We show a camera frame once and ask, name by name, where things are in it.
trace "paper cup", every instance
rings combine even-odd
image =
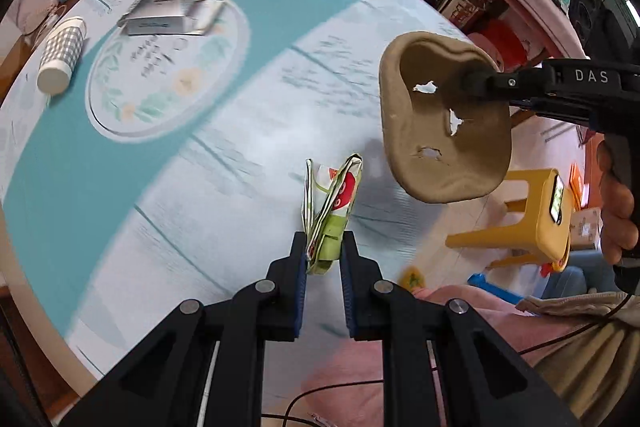
[[[39,90],[53,95],[60,94],[69,86],[85,36],[86,24],[82,17],[62,21],[47,35],[38,70]]]

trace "yellow flower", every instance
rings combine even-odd
[[[202,85],[198,68],[188,68],[180,70],[174,79],[174,91],[180,96],[189,96],[200,90]]]
[[[131,120],[133,118],[133,114],[136,111],[136,106],[132,103],[127,103],[122,107],[122,119],[123,120]]]

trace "metal screw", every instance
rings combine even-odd
[[[187,299],[180,303],[180,311],[185,315],[191,315],[200,309],[200,303],[196,299]]]
[[[270,281],[269,279],[262,279],[255,283],[255,289],[260,293],[269,293],[272,292],[276,287],[276,283]]]
[[[373,289],[378,293],[391,293],[391,291],[394,289],[394,284],[392,282],[381,279],[374,283]]]
[[[469,304],[462,299],[453,299],[449,303],[449,309],[458,315],[463,315],[469,311]]]

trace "phone screen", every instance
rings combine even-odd
[[[551,206],[549,207],[549,214],[551,214],[551,219],[554,220],[554,223],[560,223],[562,221],[562,193],[564,192],[564,184],[560,179],[560,176],[556,175],[556,179],[554,181],[554,190],[551,196]]]

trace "yellow stool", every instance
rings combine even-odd
[[[487,268],[552,263],[555,271],[564,270],[569,258],[569,223],[574,197],[569,188],[564,187],[561,221],[555,223],[549,208],[557,175],[556,169],[507,172],[505,180],[524,180],[529,184],[526,199],[505,202],[508,212],[524,212],[523,218],[515,225],[448,235],[445,244],[449,248],[517,248],[528,252],[493,261]]]

